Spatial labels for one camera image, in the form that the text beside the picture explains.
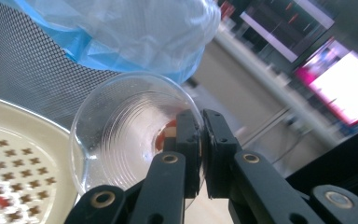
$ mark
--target tv screen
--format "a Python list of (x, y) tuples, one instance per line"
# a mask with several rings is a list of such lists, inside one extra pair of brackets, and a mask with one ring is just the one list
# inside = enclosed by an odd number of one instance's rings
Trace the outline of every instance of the tv screen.
[(348, 125), (358, 123), (358, 54), (331, 38), (295, 71)]

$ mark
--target decorative pattern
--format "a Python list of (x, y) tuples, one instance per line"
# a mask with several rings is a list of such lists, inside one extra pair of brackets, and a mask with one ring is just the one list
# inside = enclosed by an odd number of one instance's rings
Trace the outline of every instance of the decorative pattern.
[(40, 147), (0, 131), (0, 223), (40, 223), (59, 172)]

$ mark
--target monitor screen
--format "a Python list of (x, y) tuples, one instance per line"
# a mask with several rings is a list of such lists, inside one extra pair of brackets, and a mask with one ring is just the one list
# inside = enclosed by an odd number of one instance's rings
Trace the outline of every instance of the monitor screen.
[(358, 54), (331, 38), (295, 71), (348, 125), (358, 123)]

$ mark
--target red object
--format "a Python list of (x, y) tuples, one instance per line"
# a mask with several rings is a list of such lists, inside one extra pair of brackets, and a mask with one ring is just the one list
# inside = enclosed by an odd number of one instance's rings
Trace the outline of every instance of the red object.
[(174, 128), (174, 127), (176, 127), (176, 119), (171, 120), (167, 125), (165, 125), (164, 129), (156, 137), (155, 148), (157, 151), (161, 151), (164, 148), (165, 130), (167, 128)]
[(8, 199), (0, 196), (0, 207), (1, 208), (6, 208), (10, 205), (10, 203), (8, 202)]
[(230, 17), (235, 11), (235, 7), (232, 6), (228, 1), (225, 1), (220, 7), (221, 11), (221, 20), (225, 17)]
[(290, 21), (289, 21), (288, 23), (289, 23), (289, 24), (292, 23), (293, 21), (295, 21), (295, 20), (297, 19), (297, 17), (298, 17), (298, 13), (296, 13), (296, 14), (292, 17), (292, 19), (290, 19)]

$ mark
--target black mesh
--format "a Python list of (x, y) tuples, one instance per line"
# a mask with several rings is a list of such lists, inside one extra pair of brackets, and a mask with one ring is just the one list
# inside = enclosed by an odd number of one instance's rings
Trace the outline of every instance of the black mesh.
[(87, 95), (117, 74), (72, 62), (27, 15), (0, 3), (0, 98), (69, 129)]

